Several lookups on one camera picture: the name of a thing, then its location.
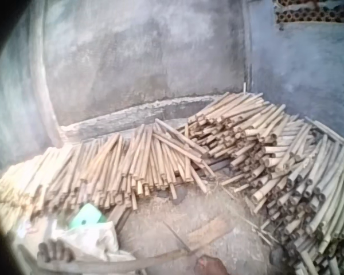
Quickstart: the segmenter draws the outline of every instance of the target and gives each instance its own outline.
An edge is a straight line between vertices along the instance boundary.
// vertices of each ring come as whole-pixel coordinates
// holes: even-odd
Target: concrete wall
[[[344,136],[344,24],[275,24],[271,1],[249,4],[252,89]]]
[[[50,146],[34,99],[28,40],[29,14],[25,13],[0,55],[0,168]]]
[[[59,125],[155,100],[241,89],[240,1],[48,1],[45,63]]]

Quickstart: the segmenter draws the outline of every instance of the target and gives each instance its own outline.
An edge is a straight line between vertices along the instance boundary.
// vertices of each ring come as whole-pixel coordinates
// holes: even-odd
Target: concrete ledge
[[[61,129],[64,131],[64,142],[77,143],[109,133],[133,129],[143,123],[150,124],[156,118],[171,120],[189,117],[218,97],[218,95],[181,97],[172,100],[156,101],[68,126],[61,126]]]

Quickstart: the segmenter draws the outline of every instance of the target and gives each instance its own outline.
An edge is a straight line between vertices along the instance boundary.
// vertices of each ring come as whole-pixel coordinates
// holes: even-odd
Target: green plastic object
[[[69,229],[73,229],[81,225],[94,225],[101,222],[107,222],[107,218],[98,210],[97,207],[87,203],[71,220]]]

